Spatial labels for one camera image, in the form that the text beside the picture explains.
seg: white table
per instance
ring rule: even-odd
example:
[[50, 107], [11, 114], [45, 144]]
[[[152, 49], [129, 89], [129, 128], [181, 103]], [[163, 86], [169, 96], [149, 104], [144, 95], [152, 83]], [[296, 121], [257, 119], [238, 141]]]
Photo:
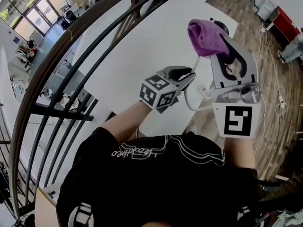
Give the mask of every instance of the white table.
[[[106, 57], [85, 89], [114, 113], [139, 100], [141, 81], [166, 66], [192, 67], [197, 58], [187, 26], [191, 19], [213, 18], [225, 23], [233, 37], [237, 22], [202, 0], [169, 0], [131, 31]], [[213, 73], [209, 59], [201, 58], [196, 78], [188, 88], [191, 104], [202, 97], [197, 88], [210, 87]], [[184, 95], [163, 114], [153, 111], [140, 126], [146, 136], [181, 134], [195, 112], [188, 109]]]

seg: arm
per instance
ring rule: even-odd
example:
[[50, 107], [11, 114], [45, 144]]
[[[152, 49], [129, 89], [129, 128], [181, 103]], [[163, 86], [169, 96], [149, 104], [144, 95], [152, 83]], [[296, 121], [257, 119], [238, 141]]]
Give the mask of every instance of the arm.
[[229, 161], [239, 168], [256, 168], [253, 141], [250, 139], [226, 138], [224, 152]]
[[152, 109], [144, 102], [138, 102], [103, 123], [101, 127], [107, 129], [121, 144], [135, 133], [151, 111]]

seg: wooden floor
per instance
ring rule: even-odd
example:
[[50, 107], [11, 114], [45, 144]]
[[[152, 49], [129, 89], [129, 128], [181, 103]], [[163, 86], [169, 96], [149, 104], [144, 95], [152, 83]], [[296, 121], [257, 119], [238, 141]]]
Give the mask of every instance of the wooden floor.
[[[252, 11], [253, 1], [251, 0], [209, 0], [209, 4], [224, 12], [239, 25], [234, 39], [248, 49], [255, 59], [259, 59], [259, 37], [258, 27], [261, 19]], [[282, 49], [281, 45], [273, 37], [271, 32], [267, 33], [268, 43], [272, 49], [274, 57], [277, 57], [277, 50]], [[280, 172], [280, 166], [285, 160], [285, 146], [291, 146], [291, 140], [296, 139], [296, 131], [300, 128], [302, 112], [300, 104], [303, 103], [303, 76], [299, 61], [289, 64], [282, 64], [274, 58], [279, 84], [285, 90], [285, 102], [288, 110], [279, 119], [275, 113], [278, 104], [278, 87], [275, 77], [274, 65], [266, 43], [265, 34], [261, 33], [261, 55], [262, 60], [258, 62], [259, 81], [262, 95], [266, 102], [266, 131], [258, 144], [256, 151], [257, 169], [259, 179], [274, 180], [276, 174]], [[259, 127], [255, 139], [254, 148], [257, 141], [263, 134], [263, 114], [264, 103], [261, 100], [262, 113], [259, 118]], [[194, 115], [191, 123], [198, 127], [199, 134], [206, 136], [216, 142], [220, 147], [223, 146], [224, 138], [219, 136], [217, 125], [212, 111], [199, 112]]]

